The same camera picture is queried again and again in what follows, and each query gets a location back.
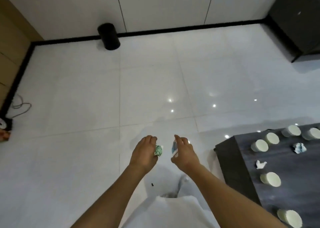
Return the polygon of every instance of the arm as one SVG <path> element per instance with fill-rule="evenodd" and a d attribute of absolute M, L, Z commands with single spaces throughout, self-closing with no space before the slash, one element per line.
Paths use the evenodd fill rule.
<path fill-rule="evenodd" d="M 221 228 L 286 228 L 276 217 L 238 193 L 200 164 L 193 146 L 175 135 L 178 157 L 171 161 L 198 186 Z"/>
<path fill-rule="evenodd" d="M 132 193 L 142 178 L 154 167 L 157 137 L 147 136 L 135 147 L 130 163 L 120 177 L 74 223 L 71 228 L 117 228 Z"/>

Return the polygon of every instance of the white shirt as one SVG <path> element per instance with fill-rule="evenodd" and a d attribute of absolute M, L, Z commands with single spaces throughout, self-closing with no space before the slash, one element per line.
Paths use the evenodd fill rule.
<path fill-rule="evenodd" d="M 147 198 L 123 225 L 123 228 L 137 227 L 220 228 L 212 212 L 202 209 L 194 196 Z"/>

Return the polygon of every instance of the white cabinet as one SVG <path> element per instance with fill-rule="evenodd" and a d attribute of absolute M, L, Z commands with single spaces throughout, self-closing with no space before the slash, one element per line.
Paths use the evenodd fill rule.
<path fill-rule="evenodd" d="M 119 0 L 127 32 L 202 25 L 210 0 Z"/>
<path fill-rule="evenodd" d="M 125 32 L 118 0 L 10 0 L 44 39 L 97 35 L 110 22 Z"/>
<path fill-rule="evenodd" d="M 211 0 L 206 24 L 263 19 L 275 0 Z"/>

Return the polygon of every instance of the black cylinder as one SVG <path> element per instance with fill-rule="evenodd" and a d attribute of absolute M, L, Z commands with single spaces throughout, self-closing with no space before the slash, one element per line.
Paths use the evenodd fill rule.
<path fill-rule="evenodd" d="M 113 24 L 105 23 L 100 25 L 98 27 L 98 32 L 101 36 L 103 45 L 107 50 L 112 51 L 120 47 L 120 41 Z"/>

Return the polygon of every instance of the white tile floor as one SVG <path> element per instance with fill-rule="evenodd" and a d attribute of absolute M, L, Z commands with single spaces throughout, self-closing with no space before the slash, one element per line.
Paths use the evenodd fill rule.
<path fill-rule="evenodd" d="M 147 196 L 176 187 L 174 134 L 223 179 L 212 149 L 226 135 L 320 122 L 320 60 L 289 63 L 266 31 L 127 37 L 112 52 L 101 41 L 36 47 L 18 89 L 33 107 L 0 144 L 0 227 L 70 227 L 148 134 L 164 153 L 123 221 Z"/>

